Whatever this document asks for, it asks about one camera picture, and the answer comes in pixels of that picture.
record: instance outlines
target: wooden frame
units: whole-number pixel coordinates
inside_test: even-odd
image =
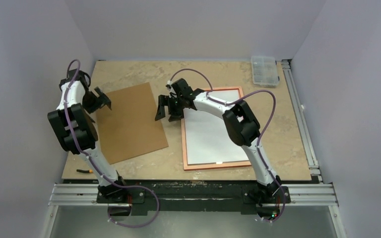
[[[224,90],[238,90],[239,97],[243,96],[243,89],[240,86],[236,87],[217,87],[214,88],[214,91],[224,91]],[[181,120],[182,126],[182,152],[183,152],[183,169],[184,170],[205,170],[205,169],[218,169],[218,168],[229,168],[229,167],[242,167],[242,166],[250,166],[250,161],[239,161],[239,162],[223,162],[221,164],[198,164],[198,165],[189,165],[188,164],[188,150],[186,147],[186,126],[185,119]]]

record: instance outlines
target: cable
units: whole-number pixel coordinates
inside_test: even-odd
[[[155,198],[156,200],[156,203],[157,203],[157,210],[154,214],[154,216],[147,222],[143,223],[143,224],[140,224],[140,225],[127,225],[127,224],[123,224],[123,223],[119,223],[115,220],[113,220],[113,218],[110,216],[110,210],[108,209],[108,216],[109,216],[109,220],[110,222],[116,224],[116,225],[119,225],[119,226],[122,226],[122,227],[128,227],[128,228],[140,228],[140,227],[144,227],[148,224],[150,224],[151,222],[154,221],[154,219],[158,216],[158,213],[160,212],[160,201],[158,200],[158,197],[157,195],[155,194],[154,191],[152,191],[151,189],[147,188],[147,187],[144,187],[144,186],[140,186],[140,185],[129,185],[129,186],[122,186],[122,185],[119,185],[119,184],[116,184],[114,181],[112,181],[110,178],[108,178],[106,175],[104,175],[103,173],[101,173],[101,171],[99,170],[99,168],[95,165],[94,161],[93,161],[93,158],[91,157],[90,154],[88,154],[87,152],[83,151],[81,149],[81,147],[79,146],[79,143],[78,143],[78,139],[76,138],[76,135],[75,135],[75,131],[73,129],[73,126],[72,126],[72,123],[71,123],[71,120],[69,118],[69,113],[68,113],[68,102],[67,102],[67,98],[68,98],[68,91],[70,90],[70,87],[72,86],[72,84],[75,82],[75,79],[78,77],[78,72],[79,72],[79,68],[81,66],[81,63],[79,60],[77,59],[74,59],[73,61],[71,61],[71,63],[69,63],[69,66],[68,66],[68,69],[66,71],[66,75],[68,76],[68,72],[69,72],[69,69],[71,68],[72,64],[74,62],[77,62],[78,63],[78,67],[76,68],[76,71],[75,71],[75,74],[74,76],[72,77],[72,80],[69,82],[68,84],[68,87],[63,95],[63,105],[64,105],[64,112],[65,112],[65,117],[66,117],[66,122],[68,123],[68,128],[72,134],[72,138],[74,140],[74,143],[75,143],[75,146],[77,148],[77,150],[85,155],[88,160],[90,161],[90,164],[94,167],[95,171],[97,172],[97,174],[104,178],[104,180],[106,180],[107,182],[109,182],[111,185],[115,186],[115,187],[118,187],[118,188],[123,188],[123,189],[128,189],[128,188],[141,188],[141,189],[145,189],[147,191],[149,191]]]
[[[269,172],[269,175],[271,175],[271,178],[274,180],[274,183],[276,183],[278,185],[278,188],[280,189],[280,191],[282,192],[282,196],[283,196],[283,206],[282,206],[282,210],[281,212],[278,214],[278,216],[276,216],[274,219],[272,220],[269,220],[270,222],[275,222],[278,218],[281,217],[281,214],[284,212],[284,208],[285,208],[285,203],[286,203],[286,199],[285,199],[285,191],[284,189],[282,188],[282,185],[277,181],[277,179],[275,178],[274,174],[272,174],[272,172],[270,171],[269,169],[269,166],[268,164],[266,163],[265,159],[263,158],[262,154],[260,153],[260,149],[259,149],[259,144],[260,144],[260,139],[262,138],[263,134],[265,133],[266,129],[268,128],[269,124],[271,123],[271,120],[272,120],[272,117],[274,116],[274,113],[275,113],[275,107],[276,107],[276,98],[275,98],[275,95],[269,91],[269,90],[263,90],[263,89],[260,89],[260,90],[256,90],[254,92],[251,92],[237,100],[235,100],[234,102],[230,102],[230,103],[227,103],[227,102],[222,102],[222,101],[219,101],[219,100],[216,100],[216,99],[213,99],[211,97],[209,97],[209,93],[213,91],[213,88],[212,88],[212,85],[211,85],[211,82],[209,82],[208,78],[201,72],[199,72],[198,70],[195,70],[195,69],[192,69],[192,68],[183,68],[179,71],[177,71],[176,73],[173,74],[173,76],[170,78],[170,81],[173,80],[173,78],[176,76],[176,74],[178,74],[179,72],[182,72],[182,71],[185,71],[185,70],[188,70],[188,71],[193,71],[193,72],[196,72],[198,73],[199,75],[201,75],[206,81],[207,83],[209,84],[209,87],[210,87],[210,91],[209,92],[206,92],[206,97],[213,101],[213,102],[216,102],[216,103],[219,103],[219,104],[222,104],[222,105],[225,105],[225,106],[230,106],[230,105],[234,105],[256,93],[268,93],[269,95],[271,95],[272,97],[272,101],[273,101],[273,104],[272,104],[272,111],[271,111],[271,114],[269,116],[269,119],[268,121],[266,122],[265,126],[263,127],[262,131],[260,132],[259,134],[259,137],[257,138],[257,142],[256,142],[256,150],[259,154],[259,157],[260,157],[260,160],[262,161],[263,165],[265,166],[265,168],[268,170]]]

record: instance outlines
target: white panel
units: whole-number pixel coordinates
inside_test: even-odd
[[[93,57],[63,0],[0,0],[0,238],[37,238],[66,152],[47,120],[72,59]]]
[[[381,0],[326,1],[291,66],[348,237],[381,237]]]
[[[211,96],[232,102],[239,90],[214,91]],[[224,121],[206,112],[185,109],[185,131],[188,164],[247,161],[240,146],[229,138]]]
[[[66,0],[94,56],[291,59],[325,0]]]

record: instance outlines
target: beige table surface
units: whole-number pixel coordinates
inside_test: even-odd
[[[201,71],[208,77],[213,87],[241,86],[244,94],[261,89],[252,83],[250,62],[230,61],[98,61],[94,67],[91,88],[99,86],[107,93],[150,82],[157,103],[158,95],[168,93],[165,88],[167,80],[182,68]],[[280,63],[277,65],[277,70],[280,83],[277,88],[270,89],[277,98],[276,111],[262,138],[262,144],[281,179],[310,180],[306,154]],[[183,71],[175,79],[179,78],[184,78],[193,89],[208,87],[206,81],[194,72]],[[272,109],[270,95],[258,93],[246,101],[262,128]],[[162,124],[169,147],[114,164],[125,179],[255,179],[251,167],[184,171],[181,124],[180,121],[168,122],[167,118],[162,120]],[[81,174],[76,172],[76,169],[89,168],[80,157],[69,153],[63,179],[95,178],[93,174]]]

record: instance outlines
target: table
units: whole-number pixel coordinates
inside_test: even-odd
[[[241,86],[244,94],[261,89],[252,83],[249,61],[97,61],[91,80],[91,88],[100,87],[111,92],[149,82],[154,99],[166,94],[167,80],[177,70],[193,68],[204,73],[213,87]],[[293,105],[288,92],[281,63],[277,64],[280,83],[270,90],[277,98],[274,118],[266,130],[262,144],[266,154],[282,180],[311,180],[305,149],[300,137]],[[206,81],[194,72],[184,71],[176,79],[184,78],[193,88],[206,88]],[[246,99],[261,127],[268,120],[272,99],[259,93]],[[191,180],[252,180],[251,167],[184,171],[180,121],[162,120],[169,147],[114,164],[126,179],[191,179]],[[63,179],[94,179],[93,174],[81,174],[76,169],[88,169],[78,156],[68,154]]]

